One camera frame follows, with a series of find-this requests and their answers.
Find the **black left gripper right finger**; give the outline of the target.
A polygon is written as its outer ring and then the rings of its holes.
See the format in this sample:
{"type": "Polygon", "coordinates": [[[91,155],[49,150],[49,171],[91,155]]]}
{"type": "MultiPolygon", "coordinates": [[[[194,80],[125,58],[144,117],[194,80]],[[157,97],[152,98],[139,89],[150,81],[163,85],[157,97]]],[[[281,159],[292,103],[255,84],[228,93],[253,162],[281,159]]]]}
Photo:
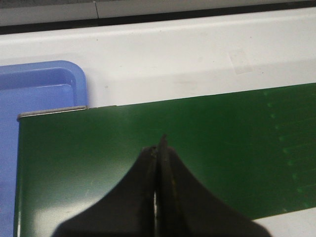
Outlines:
{"type": "Polygon", "coordinates": [[[162,237],[269,237],[263,226],[235,211],[188,170],[163,135],[158,147],[158,229],[162,237]]]}

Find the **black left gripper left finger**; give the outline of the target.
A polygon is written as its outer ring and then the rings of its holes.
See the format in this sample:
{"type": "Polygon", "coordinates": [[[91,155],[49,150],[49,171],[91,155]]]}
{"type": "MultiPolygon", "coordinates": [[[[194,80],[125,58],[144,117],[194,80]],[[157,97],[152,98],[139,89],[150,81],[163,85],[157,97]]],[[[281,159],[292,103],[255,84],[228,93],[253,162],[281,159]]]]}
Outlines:
{"type": "Polygon", "coordinates": [[[144,148],[133,166],[102,199],[64,221],[55,237],[152,237],[157,150],[144,148]]]}

